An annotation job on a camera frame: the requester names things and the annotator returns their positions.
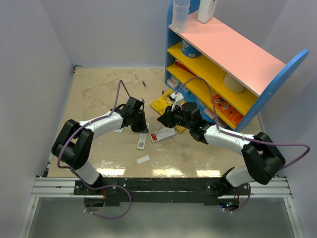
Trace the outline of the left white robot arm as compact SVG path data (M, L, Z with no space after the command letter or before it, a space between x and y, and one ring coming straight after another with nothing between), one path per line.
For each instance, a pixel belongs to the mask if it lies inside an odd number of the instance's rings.
M66 121L52 146L52 154L66 164L91 194L98 194L107 184L88 161L93 140L114 130L131 127L135 133L147 133L144 100L129 97L125 104L114 107L97 118L77 122Z

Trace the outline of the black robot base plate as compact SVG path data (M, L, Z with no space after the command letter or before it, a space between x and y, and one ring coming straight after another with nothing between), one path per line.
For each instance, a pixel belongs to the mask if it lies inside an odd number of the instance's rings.
M90 190L80 181L75 182L74 194L92 202L101 198L105 206L120 203L202 203L207 206L219 204L219 198L233 198L238 205L238 195L248 194L248 185L231 187L224 179L215 178L103 178L108 187Z

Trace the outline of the grey button remote control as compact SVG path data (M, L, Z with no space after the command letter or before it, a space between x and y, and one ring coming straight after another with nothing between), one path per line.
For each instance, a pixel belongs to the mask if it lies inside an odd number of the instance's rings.
M174 128L162 128L159 133L156 135L157 136L157 141L152 141L152 143L157 143L159 141L165 140L167 138L173 137L176 135L176 131Z

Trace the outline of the white battery cover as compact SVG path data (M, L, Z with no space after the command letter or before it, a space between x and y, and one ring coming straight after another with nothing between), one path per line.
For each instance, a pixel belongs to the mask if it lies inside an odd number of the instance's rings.
M146 155L146 156L144 156L142 158L137 159L137 163L141 164L141 163L144 163L144 162L148 161L149 159L150 159L150 157L148 155Z
M114 130L114 132L116 132L116 133L123 133L123 131L124 131L124 128Z

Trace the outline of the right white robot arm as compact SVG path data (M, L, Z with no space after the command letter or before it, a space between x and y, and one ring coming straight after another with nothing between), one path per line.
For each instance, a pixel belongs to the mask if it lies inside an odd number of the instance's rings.
M266 185L285 165L286 161L270 137L263 132L257 135L230 132L203 119L196 103L168 106L158 122L168 128L176 125L189 130L198 142L217 145L241 155L245 164L229 169L213 188L220 194L233 194L239 186L258 182Z

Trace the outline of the white long remote control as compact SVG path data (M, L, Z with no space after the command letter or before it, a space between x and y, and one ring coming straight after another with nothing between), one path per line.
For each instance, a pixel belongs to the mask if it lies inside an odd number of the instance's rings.
M137 143L138 150L144 150L148 134L149 132L140 133L138 143Z

